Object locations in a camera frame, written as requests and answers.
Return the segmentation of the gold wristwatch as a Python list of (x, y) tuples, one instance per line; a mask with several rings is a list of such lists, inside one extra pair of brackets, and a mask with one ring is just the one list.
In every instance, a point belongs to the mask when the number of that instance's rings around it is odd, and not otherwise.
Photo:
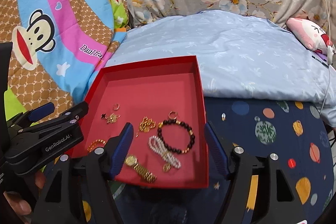
[(134, 155), (127, 155), (125, 158), (124, 163), (132, 168), (144, 181), (148, 183), (154, 183), (157, 179), (157, 176), (155, 176), (152, 172), (150, 172), (147, 168), (142, 166), (139, 162), (136, 156)]

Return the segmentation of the gold crescent moon earring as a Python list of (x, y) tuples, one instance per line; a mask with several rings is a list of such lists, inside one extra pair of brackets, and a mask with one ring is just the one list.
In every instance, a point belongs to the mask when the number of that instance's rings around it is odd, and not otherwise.
[(113, 110), (117, 111), (120, 109), (120, 104), (119, 103), (116, 103), (113, 105)]

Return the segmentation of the gold hoop earring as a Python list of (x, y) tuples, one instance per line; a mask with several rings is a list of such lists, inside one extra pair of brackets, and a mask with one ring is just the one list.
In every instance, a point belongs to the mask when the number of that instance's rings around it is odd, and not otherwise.
[(168, 118), (169, 120), (176, 120), (178, 117), (178, 113), (176, 111), (169, 112)]

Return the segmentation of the red shallow box tray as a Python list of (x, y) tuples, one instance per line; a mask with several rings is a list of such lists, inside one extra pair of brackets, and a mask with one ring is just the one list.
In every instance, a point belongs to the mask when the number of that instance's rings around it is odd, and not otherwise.
[[(204, 134), (206, 122), (201, 77), (195, 56), (170, 57), (106, 67), (99, 71), (85, 101), (88, 114), (80, 121), (84, 140), (70, 150), (72, 157), (87, 154), (96, 140), (108, 140), (120, 134), (129, 122), (134, 138), (129, 153), (157, 176), (155, 188), (199, 189), (209, 185), (209, 156)], [(120, 109), (113, 110), (119, 103)], [(156, 123), (168, 119), (169, 112), (192, 128), (195, 143), (187, 148), (190, 134), (178, 125), (162, 129), (165, 142), (180, 149), (181, 168), (163, 170), (163, 159), (148, 146), (156, 129), (141, 132), (143, 118)]]

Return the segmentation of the navy planet print sheet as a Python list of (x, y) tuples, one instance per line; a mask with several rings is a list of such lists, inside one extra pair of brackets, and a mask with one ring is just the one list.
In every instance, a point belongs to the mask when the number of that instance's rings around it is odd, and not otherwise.
[[(98, 139), (85, 156), (69, 149), (47, 167), (33, 223), (335, 223), (330, 142), (313, 103), (203, 99), (205, 124), (224, 145), (229, 175), (219, 174), (207, 145), (206, 188), (155, 188), (125, 163), (110, 178), (110, 138)], [(167, 125), (187, 130), (188, 149), (195, 143), (185, 122), (143, 118), (139, 130), (156, 129), (148, 146), (166, 172), (182, 166), (182, 151), (163, 138)]]

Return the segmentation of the light blue pillow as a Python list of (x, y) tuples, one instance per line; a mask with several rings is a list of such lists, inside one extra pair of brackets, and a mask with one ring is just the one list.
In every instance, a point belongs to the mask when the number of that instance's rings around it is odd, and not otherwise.
[(335, 126), (335, 70), (269, 20), (210, 10), (128, 31), (108, 66), (196, 56), (209, 97), (312, 102)]

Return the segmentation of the colourful monkey cartoon quilt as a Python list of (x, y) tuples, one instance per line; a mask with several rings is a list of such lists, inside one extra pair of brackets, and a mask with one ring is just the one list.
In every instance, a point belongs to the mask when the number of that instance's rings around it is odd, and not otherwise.
[(126, 0), (1, 0), (11, 42), (7, 118), (45, 103), (59, 115), (81, 102), (126, 36)]

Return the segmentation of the pink cartoon plush pillow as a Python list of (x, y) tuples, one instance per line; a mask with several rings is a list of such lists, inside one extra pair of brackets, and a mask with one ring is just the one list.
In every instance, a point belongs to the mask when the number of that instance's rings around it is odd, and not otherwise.
[(328, 34), (308, 19), (289, 18), (286, 26), (308, 50), (327, 55), (328, 47), (333, 46)]

